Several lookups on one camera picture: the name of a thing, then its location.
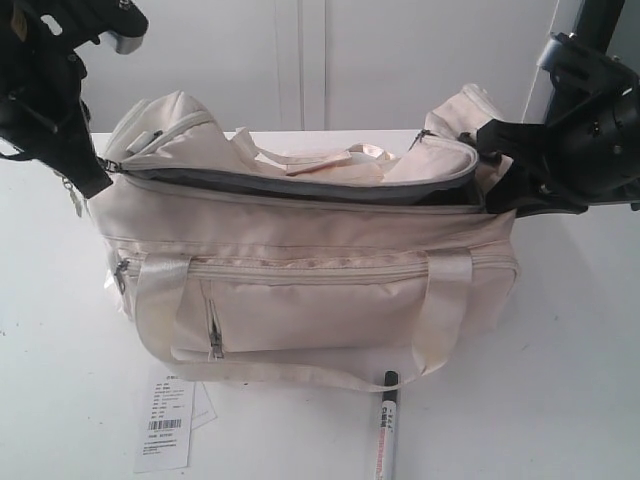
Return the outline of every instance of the barcode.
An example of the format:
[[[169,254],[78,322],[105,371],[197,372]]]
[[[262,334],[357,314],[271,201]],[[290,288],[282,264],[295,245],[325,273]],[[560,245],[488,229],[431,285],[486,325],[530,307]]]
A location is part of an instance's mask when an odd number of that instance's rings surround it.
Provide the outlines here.
[[[152,420],[149,422],[149,430],[166,430],[168,428],[180,428],[182,419],[177,420]]]

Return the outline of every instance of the black marker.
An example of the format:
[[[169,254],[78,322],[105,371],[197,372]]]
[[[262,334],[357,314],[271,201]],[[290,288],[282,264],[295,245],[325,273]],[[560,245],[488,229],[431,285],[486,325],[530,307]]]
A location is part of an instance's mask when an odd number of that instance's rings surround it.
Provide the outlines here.
[[[388,371],[384,375],[384,386],[398,385],[398,374]],[[380,435],[378,437],[378,459],[376,461],[375,480],[393,479],[393,460],[396,449],[396,414],[398,406],[398,390],[390,390],[382,394],[382,415]]]

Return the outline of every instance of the bag handle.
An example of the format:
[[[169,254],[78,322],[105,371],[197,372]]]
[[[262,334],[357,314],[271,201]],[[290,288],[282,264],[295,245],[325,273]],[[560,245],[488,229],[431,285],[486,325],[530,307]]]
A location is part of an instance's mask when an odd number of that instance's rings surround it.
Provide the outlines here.
[[[468,250],[429,255],[425,300],[413,335],[413,356],[418,372],[406,385],[446,363],[458,339],[472,280]],[[394,390],[370,383],[350,373],[313,365],[178,360],[171,351],[173,327],[187,280],[191,257],[149,254],[145,258],[135,299],[135,322],[143,345],[158,360],[186,380],[291,381],[341,387],[365,392]]]
[[[356,143],[346,150],[336,150],[333,153],[318,155],[281,155],[256,146],[251,133],[246,128],[239,128],[230,140],[231,144],[239,150],[243,156],[255,160],[260,154],[278,165],[285,167],[288,176],[308,173],[322,168],[327,168],[339,163],[351,160],[353,153],[361,153],[371,157],[372,163],[381,163],[396,160],[396,156],[383,148],[366,143]]]

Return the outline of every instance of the table surface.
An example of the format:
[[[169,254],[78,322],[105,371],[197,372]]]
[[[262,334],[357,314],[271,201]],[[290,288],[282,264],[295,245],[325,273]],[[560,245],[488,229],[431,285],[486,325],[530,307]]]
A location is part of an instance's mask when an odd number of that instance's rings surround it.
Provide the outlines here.
[[[402,153],[414,134],[256,139]],[[190,467],[134,475],[155,360],[103,290],[101,238],[36,162],[0,162],[0,219],[2,478],[373,478],[377,395],[213,383],[219,417],[193,432]],[[640,213],[520,219],[513,241],[523,274],[500,327],[401,392],[396,478],[638,478]]]

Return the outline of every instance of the handbag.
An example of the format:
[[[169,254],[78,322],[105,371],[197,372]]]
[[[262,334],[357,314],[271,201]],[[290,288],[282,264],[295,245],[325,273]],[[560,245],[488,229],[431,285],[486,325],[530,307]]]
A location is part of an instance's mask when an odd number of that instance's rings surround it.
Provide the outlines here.
[[[403,155],[276,153],[184,93],[138,103],[89,208],[143,345],[188,380],[379,392],[387,369],[404,385],[440,368],[495,326],[518,273],[515,214],[482,205],[510,160],[458,141],[492,118],[466,85]]]

